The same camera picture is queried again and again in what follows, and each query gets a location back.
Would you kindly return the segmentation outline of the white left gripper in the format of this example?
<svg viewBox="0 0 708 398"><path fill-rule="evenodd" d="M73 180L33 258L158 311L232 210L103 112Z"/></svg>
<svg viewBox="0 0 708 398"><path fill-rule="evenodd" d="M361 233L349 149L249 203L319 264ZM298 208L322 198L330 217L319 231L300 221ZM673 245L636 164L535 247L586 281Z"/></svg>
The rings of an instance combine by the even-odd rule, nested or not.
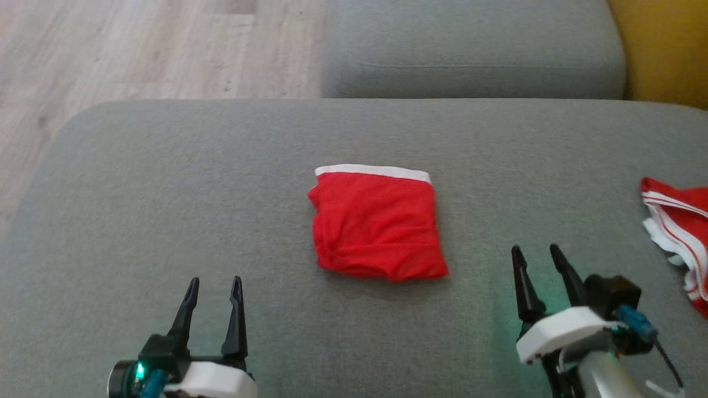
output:
<svg viewBox="0 0 708 398"><path fill-rule="evenodd" d="M180 303L169 336L187 346L193 310L197 305L200 278L193 277ZM230 293L232 312L227 335L221 345L223 356L197 356L181 360L180 382L166 385L166 398L258 398L258 386L246 367L248 342L241 278L233 278Z"/></svg>

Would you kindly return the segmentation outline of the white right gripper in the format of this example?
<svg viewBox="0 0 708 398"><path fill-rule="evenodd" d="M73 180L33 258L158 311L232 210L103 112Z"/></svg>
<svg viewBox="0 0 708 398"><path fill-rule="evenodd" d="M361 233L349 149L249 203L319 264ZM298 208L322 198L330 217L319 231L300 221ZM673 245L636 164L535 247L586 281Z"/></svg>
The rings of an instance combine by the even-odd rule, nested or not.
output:
<svg viewBox="0 0 708 398"><path fill-rule="evenodd" d="M541 363L551 398L571 398L581 388L577 377L569 376L565 370L564 358L569 348L587 342L600 332L610 331L615 325L589 307L575 307L586 306L584 282L557 244L551 244L549 250L573 307L553 315L545 314L545 304L529 278L523 252L519 246L514 246L513 274L518 317L522 321L516 350L521 363Z"/></svg>

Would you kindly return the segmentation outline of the red and white basketball jersey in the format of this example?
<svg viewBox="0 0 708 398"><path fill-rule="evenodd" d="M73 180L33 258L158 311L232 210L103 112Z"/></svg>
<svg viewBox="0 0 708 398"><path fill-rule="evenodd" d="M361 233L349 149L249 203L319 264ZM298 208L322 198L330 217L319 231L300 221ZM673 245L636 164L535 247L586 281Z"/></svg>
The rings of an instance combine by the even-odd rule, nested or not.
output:
<svg viewBox="0 0 708 398"><path fill-rule="evenodd" d="M685 266L684 290L708 319L708 187L677 189L652 178L640 183L649 217L642 222L650 239Z"/></svg>

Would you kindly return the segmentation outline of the red shorts with white trim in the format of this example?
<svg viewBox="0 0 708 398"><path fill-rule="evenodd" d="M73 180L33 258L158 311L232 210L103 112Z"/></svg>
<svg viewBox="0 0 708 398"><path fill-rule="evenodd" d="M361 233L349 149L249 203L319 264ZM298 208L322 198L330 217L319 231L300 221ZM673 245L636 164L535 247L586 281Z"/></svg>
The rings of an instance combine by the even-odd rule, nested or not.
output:
<svg viewBox="0 0 708 398"><path fill-rule="evenodd" d="M428 172L337 164L319 166L315 177L308 198L321 269L389 282L449 275Z"/></svg>

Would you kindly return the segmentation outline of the large grey sofa seat cushion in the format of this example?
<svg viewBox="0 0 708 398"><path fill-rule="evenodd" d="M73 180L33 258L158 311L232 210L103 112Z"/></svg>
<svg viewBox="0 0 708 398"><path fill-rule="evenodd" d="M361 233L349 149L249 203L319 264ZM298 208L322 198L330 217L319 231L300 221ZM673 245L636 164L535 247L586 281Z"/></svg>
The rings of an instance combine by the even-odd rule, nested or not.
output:
<svg viewBox="0 0 708 398"><path fill-rule="evenodd" d="M430 174L450 276L325 272L315 169ZM201 280L189 346L215 355L235 275L259 398L548 398L520 364L511 247L547 307L581 275L624 275L708 398L708 320L642 227L645 176L708 186L708 112L571 99L105 103L66 123L0 244L0 398L106 398L117 361Z"/></svg>

